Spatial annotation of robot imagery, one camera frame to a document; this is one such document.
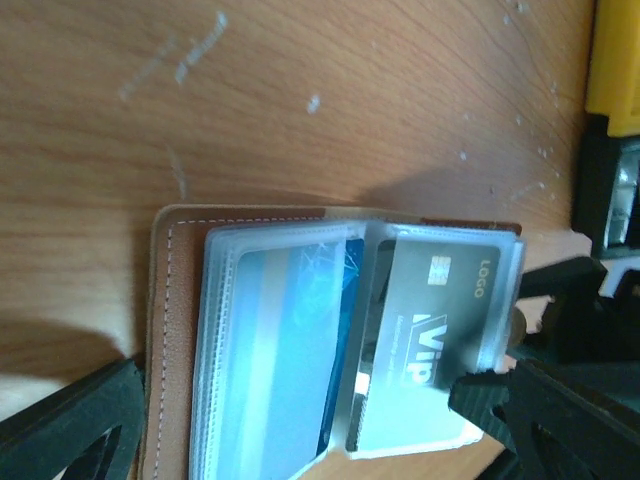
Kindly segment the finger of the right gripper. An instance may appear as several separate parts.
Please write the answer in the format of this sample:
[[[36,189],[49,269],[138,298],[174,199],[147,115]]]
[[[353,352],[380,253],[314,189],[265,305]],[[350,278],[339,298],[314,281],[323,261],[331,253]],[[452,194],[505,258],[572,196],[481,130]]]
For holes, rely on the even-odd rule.
[[[548,364],[639,360],[639,271],[629,268],[611,296],[600,294],[607,270],[578,256],[523,274],[518,298],[548,296],[539,330],[509,348],[517,360]]]

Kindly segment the black VIP credit card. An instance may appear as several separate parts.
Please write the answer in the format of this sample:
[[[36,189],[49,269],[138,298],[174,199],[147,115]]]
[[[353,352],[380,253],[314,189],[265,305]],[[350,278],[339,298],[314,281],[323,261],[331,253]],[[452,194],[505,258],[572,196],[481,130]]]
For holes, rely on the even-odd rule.
[[[502,251],[445,241],[380,243],[346,449],[355,457],[460,448],[481,431],[448,407],[476,370]]]

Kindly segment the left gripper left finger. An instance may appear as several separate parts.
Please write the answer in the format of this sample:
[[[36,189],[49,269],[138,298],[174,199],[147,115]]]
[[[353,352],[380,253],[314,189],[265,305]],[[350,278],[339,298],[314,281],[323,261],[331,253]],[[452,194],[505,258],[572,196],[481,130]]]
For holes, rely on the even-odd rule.
[[[144,426],[143,375],[114,361],[1,422],[1,477],[125,479]]]

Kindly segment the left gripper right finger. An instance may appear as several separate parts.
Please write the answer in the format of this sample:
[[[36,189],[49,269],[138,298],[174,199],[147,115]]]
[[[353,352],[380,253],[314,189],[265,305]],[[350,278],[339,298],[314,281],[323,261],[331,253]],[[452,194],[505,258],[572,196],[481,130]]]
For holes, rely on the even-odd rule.
[[[639,365],[521,361],[465,375],[449,406],[503,444],[482,479],[636,479]]]

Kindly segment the yellow bin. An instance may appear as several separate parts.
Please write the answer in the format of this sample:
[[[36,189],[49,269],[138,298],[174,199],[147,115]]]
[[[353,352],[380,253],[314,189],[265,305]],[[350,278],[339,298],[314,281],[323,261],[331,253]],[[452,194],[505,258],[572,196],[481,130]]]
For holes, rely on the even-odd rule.
[[[639,0],[596,3],[585,110],[611,137],[639,134]]]

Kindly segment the brown leather card holder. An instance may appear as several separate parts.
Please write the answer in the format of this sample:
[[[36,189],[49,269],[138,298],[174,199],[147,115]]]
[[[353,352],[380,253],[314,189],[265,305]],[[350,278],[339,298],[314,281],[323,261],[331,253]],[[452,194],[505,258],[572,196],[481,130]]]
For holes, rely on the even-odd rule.
[[[148,416],[139,478],[188,475],[196,328],[208,231],[228,225],[323,219],[522,231],[516,222],[446,219],[357,206],[175,204],[161,209],[151,231],[145,362]]]

